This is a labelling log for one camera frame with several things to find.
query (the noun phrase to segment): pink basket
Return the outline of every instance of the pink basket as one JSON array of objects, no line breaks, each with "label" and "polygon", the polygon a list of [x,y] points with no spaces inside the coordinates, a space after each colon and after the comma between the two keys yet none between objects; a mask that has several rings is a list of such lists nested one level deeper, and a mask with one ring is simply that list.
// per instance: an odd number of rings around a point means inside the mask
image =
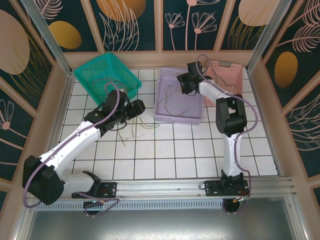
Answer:
[{"label": "pink basket", "polygon": [[[210,76],[221,88],[231,94],[242,95],[242,70],[243,66],[225,61],[210,60],[208,70],[205,76]],[[207,106],[215,106],[207,97],[204,97],[204,104]]]}]

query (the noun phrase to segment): lavender plastic basket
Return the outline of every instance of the lavender plastic basket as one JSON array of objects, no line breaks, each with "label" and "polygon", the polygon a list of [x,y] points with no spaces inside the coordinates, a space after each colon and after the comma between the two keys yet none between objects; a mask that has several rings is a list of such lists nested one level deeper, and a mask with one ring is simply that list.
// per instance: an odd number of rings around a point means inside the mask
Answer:
[{"label": "lavender plastic basket", "polygon": [[192,125],[200,124],[204,97],[194,92],[189,95],[182,94],[177,76],[186,72],[185,69],[179,68],[161,69],[154,104],[154,118],[156,121]]}]

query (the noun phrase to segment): green basket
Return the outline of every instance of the green basket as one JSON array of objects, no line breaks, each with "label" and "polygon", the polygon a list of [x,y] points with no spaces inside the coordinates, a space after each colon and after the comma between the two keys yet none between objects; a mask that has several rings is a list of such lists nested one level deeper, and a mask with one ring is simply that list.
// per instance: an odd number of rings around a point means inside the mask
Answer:
[{"label": "green basket", "polygon": [[[105,84],[108,82],[115,83],[119,89],[125,89],[129,99],[133,99],[141,88],[139,79],[113,53],[98,56],[73,73],[98,105],[106,101]],[[109,93],[114,89],[112,85],[107,86]]]}]

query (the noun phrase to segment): plastic basket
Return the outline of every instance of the plastic basket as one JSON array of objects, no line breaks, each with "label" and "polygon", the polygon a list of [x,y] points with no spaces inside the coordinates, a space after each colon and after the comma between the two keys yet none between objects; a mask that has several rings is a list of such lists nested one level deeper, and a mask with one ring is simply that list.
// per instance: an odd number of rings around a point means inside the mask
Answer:
[{"label": "plastic basket", "polygon": [[[242,70],[243,66],[239,64],[210,60],[209,68],[204,75],[210,76],[213,80],[218,79],[216,83],[229,93],[242,95]],[[204,104],[207,106],[215,106],[207,97],[204,97]]]},{"label": "plastic basket", "polygon": [[185,69],[161,69],[154,104],[154,118],[159,122],[198,125],[201,122],[204,98],[194,92],[182,94],[178,75]]},{"label": "plastic basket", "polygon": [[[106,100],[105,84],[107,82],[113,82],[119,89],[124,89],[129,99],[137,95],[142,85],[113,53],[105,53],[92,59],[74,70],[74,75],[98,105]],[[108,92],[114,89],[111,85],[107,87]]]}]

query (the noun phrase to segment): white tile floor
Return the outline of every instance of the white tile floor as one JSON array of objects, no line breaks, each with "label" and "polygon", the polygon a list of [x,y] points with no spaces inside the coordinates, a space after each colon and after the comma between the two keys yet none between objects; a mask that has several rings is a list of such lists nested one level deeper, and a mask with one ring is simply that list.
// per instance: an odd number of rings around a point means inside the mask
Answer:
[{"label": "white tile floor", "polygon": [[[135,69],[132,72],[142,81],[137,97],[143,100],[146,110],[140,117],[145,124],[154,124],[154,100],[160,69]],[[245,69],[243,97],[257,105]],[[60,141],[72,133],[83,117],[96,106],[76,80]],[[245,110],[247,127],[250,128],[255,117],[248,106]],[[159,127],[145,129],[139,124],[128,124],[122,130],[107,132],[89,145],[65,171],[75,174],[88,170],[102,180],[220,177],[224,151],[222,135],[215,121],[215,107],[205,106],[202,122],[198,126],[159,122]],[[256,129],[243,136],[241,165],[250,170],[253,176],[278,175],[260,118]]]}]

